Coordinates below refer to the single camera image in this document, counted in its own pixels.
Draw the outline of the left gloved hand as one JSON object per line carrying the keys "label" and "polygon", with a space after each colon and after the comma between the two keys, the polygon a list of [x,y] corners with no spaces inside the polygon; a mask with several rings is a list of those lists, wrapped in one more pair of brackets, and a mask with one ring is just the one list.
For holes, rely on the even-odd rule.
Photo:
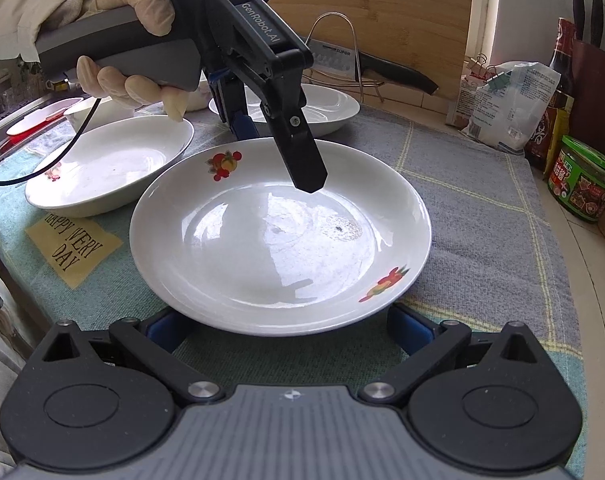
{"label": "left gloved hand", "polygon": [[[80,18],[131,6],[143,27],[154,36],[166,36],[174,21],[170,0],[83,0]],[[96,98],[110,96],[127,107],[162,102],[166,114],[176,122],[183,119],[188,107],[188,92],[159,86],[142,75],[124,76],[112,66],[100,67],[85,55],[77,62],[77,76],[82,89]]]}

